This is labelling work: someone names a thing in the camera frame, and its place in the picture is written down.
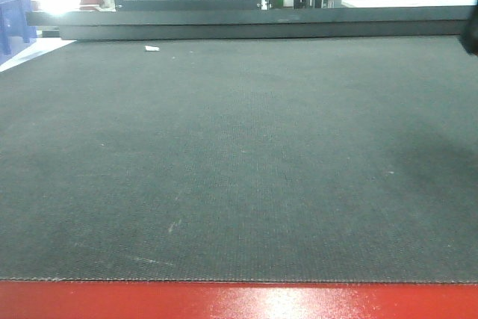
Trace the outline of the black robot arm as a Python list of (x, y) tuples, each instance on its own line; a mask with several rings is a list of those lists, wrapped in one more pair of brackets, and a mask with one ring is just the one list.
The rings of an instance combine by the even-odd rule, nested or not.
[(469, 55), (477, 56), (477, 4), (473, 6), (459, 41)]

